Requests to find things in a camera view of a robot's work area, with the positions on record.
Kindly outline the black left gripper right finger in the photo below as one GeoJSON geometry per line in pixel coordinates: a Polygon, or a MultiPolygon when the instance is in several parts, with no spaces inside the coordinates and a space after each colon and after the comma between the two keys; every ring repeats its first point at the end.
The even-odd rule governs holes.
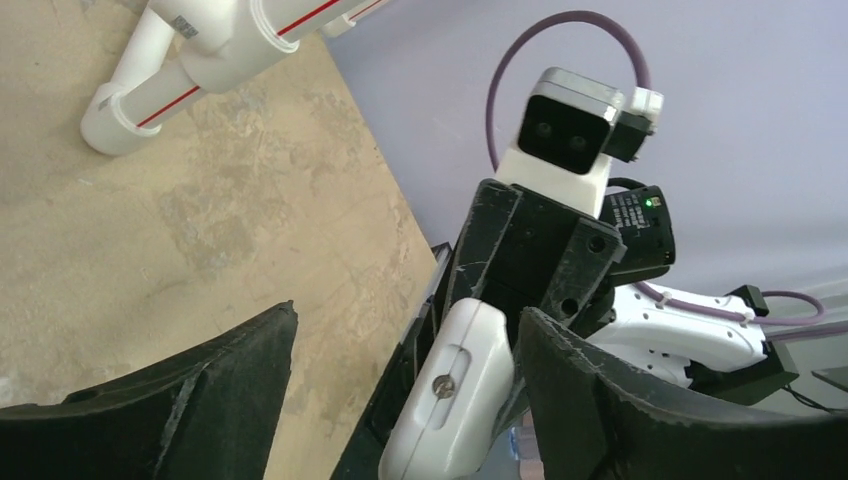
{"type": "Polygon", "coordinates": [[[847,419],[792,416],[662,380],[528,308],[518,350],[549,479],[843,479],[847,419]]]}

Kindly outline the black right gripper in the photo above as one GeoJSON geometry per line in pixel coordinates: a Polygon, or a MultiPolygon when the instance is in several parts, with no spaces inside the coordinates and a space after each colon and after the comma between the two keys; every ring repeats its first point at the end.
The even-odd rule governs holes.
{"type": "Polygon", "coordinates": [[[531,325],[528,312],[541,312],[554,325],[578,334],[590,332],[612,308],[606,277],[623,252],[614,227],[580,218],[579,212],[527,188],[482,181],[458,239],[436,249],[437,269],[422,307],[388,361],[330,478],[378,477],[380,457],[443,317],[462,298],[480,296],[507,315],[516,374],[494,427],[497,434],[505,431],[531,405],[527,378],[536,370],[527,359],[536,347],[524,339],[531,325]]]}

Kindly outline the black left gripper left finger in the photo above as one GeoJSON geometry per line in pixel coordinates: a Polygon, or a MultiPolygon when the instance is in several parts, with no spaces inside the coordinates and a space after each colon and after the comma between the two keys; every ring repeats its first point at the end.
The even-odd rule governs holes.
{"type": "Polygon", "coordinates": [[[58,404],[4,408],[2,477],[262,478],[297,328],[292,303],[280,303],[58,404]]]}

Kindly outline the white air conditioner remote control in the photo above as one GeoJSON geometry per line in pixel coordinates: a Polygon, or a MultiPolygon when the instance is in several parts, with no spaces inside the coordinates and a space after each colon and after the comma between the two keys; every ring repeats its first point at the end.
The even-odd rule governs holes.
{"type": "Polygon", "coordinates": [[[459,479],[476,472],[513,379],[505,315],[478,299],[456,302],[391,432],[379,478],[459,479]]]}

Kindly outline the white pvc pipe frame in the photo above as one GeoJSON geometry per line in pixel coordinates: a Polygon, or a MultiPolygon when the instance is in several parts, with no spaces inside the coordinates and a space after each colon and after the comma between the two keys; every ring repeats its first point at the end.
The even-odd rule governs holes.
{"type": "Polygon", "coordinates": [[[150,1],[111,79],[80,125],[94,150],[122,156],[208,93],[223,94],[298,50],[338,37],[381,7],[359,0],[150,1]]]}

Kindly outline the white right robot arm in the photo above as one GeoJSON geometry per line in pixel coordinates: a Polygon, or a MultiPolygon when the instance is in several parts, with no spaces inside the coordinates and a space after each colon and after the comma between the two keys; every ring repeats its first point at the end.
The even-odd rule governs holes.
{"type": "MultiPolygon", "coordinates": [[[[776,390],[788,365],[766,338],[773,323],[767,293],[751,285],[722,297],[660,286],[675,260],[671,220],[661,190],[629,178],[609,183],[601,218],[622,236],[626,253],[575,321],[596,345],[674,384],[742,405],[776,390]]],[[[449,244],[435,251],[439,269],[419,316],[395,350],[339,463],[337,479],[374,479],[380,458],[413,391],[450,306],[460,269],[449,244]]]]}

